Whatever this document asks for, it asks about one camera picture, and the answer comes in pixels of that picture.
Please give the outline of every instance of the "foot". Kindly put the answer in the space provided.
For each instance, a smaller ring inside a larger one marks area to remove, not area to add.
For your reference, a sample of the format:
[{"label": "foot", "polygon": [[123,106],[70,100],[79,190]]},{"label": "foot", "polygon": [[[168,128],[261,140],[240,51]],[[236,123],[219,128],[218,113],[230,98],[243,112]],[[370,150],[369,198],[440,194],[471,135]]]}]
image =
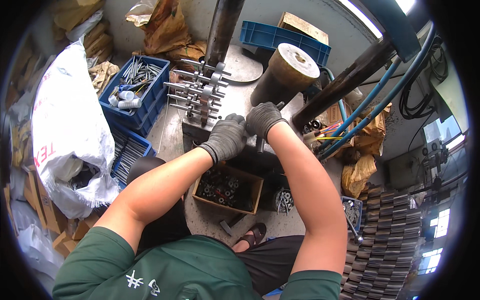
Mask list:
[{"label": "foot", "polygon": [[[253,235],[253,231],[250,230],[247,233],[245,233],[245,235]],[[250,244],[246,240],[240,240],[238,243],[236,243],[232,247],[233,251],[235,252],[244,252],[248,248],[250,248]]]}]

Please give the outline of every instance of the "metal cylinder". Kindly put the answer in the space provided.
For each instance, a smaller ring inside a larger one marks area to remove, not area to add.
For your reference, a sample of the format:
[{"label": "metal cylinder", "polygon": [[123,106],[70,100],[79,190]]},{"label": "metal cylinder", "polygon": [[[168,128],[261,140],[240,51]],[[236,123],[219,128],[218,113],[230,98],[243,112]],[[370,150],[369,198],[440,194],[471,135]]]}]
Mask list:
[{"label": "metal cylinder", "polygon": [[207,65],[216,66],[225,60],[244,3],[245,0],[217,1],[205,53]]},{"label": "metal cylinder", "polygon": [[301,130],[305,124],[372,76],[393,57],[394,53],[395,49],[389,41],[383,38],[378,39],[353,64],[293,115],[292,121],[295,127]]},{"label": "metal cylinder", "polygon": [[320,76],[315,61],[302,49],[282,43],[268,61],[265,74],[250,95],[252,106],[262,102],[288,102]]}]

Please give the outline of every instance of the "hammer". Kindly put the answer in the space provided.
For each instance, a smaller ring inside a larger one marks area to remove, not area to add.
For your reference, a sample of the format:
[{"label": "hammer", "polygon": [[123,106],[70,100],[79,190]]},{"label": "hammer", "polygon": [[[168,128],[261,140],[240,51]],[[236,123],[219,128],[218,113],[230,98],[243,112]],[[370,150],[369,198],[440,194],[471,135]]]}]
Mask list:
[{"label": "hammer", "polygon": [[240,220],[243,219],[244,216],[246,216],[247,214],[242,214],[242,213],[238,213],[237,215],[235,215],[233,217],[233,219],[230,221],[230,222],[226,222],[225,220],[221,221],[220,222],[220,226],[223,228],[223,230],[225,230],[228,235],[230,235],[231,237],[233,236],[233,232],[232,232],[232,227],[235,226],[235,224],[237,224],[238,222],[240,222]]}]

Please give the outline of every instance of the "rusty cylinder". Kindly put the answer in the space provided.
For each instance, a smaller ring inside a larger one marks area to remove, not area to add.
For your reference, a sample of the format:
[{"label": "rusty cylinder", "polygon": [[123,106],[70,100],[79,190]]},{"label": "rusty cylinder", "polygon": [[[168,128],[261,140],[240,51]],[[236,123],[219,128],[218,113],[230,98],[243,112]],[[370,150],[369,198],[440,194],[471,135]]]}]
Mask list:
[{"label": "rusty cylinder", "polygon": [[265,74],[250,95],[252,106],[263,102],[288,102],[320,76],[315,61],[302,49],[282,43],[268,61]]}]

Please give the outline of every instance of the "stack of metal sheets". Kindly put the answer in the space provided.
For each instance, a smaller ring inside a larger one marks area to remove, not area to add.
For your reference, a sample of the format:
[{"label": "stack of metal sheets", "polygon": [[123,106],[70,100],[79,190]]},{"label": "stack of metal sheets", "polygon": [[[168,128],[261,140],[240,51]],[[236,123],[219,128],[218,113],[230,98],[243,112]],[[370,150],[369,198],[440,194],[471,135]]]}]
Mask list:
[{"label": "stack of metal sheets", "polygon": [[340,299],[396,299],[407,277],[421,227],[419,209],[409,209],[407,193],[369,188],[363,201],[360,233],[348,242]]}]

